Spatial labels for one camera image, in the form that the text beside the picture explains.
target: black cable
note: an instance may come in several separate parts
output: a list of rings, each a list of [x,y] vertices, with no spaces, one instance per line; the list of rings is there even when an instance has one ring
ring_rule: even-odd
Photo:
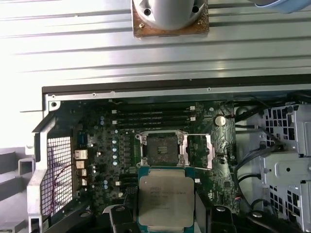
[[[259,151],[256,151],[256,152],[253,152],[253,153],[249,153],[248,155],[245,156],[245,158],[240,161],[237,166],[234,168],[233,170],[233,182],[235,184],[235,186],[237,187],[238,189],[238,193],[239,195],[241,196],[242,199],[244,199],[247,207],[249,209],[251,209],[251,205],[249,204],[249,202],[246,200],[242,190],[241,190],[241,187],[240,187],[240,184],[239,184],[239,179],[238,179],[238,170],[244,166],[245,164],[247,164],[248,162],[250,162],[251,160],[257,158],[257,157],[260,157],[260,156],[264,156],[264,155],[267,155],[267,154],[270,154],[271,152],[275,151],[276,149],[278,149],[280,146],[279,143],[276,143],[274,144],[272,147],[268,147],[268,148],[265,148],[265,149],[261,149]]]
[[[258,178],[259,180],[261,180],[261,175],[260,174],[249,174],[249,175],[246,175],[246,176],[243,176],[241,178],[239,178],[239,183],[247,178],[250,178],[250,177],[256,177]]]
[[[282,144],[281,141],[276,138],[272,133],[270,133],[269,131],[265,130],[264,128],[262,127],[258,127],[258,126],[255,126],[255,125],[235,125],[236,128],[241,128],[241,129],[254,129],[254,130],[259,130],[259,131],[262,131],[264,132],[269,138],[271,138],[275,143],[279,143],[279,144]]]
[[[256,199],[256,200],[254,200],[253,203],[251,204],[252,210],[253,210],[253,209],[255,208],[255,206],[256,206],[258,203],[260,203],[260,202],[263,202],[264,205],[269,205],[269,206],[271,207],[271,209],[272,209],[273,214],[274,214],[275,216],[277,216],[277,213],[276,213],[276,210],[275,210],[274,206],[273,206],[270,202],[268,202],[267,200],[265,200],[265,199]]]

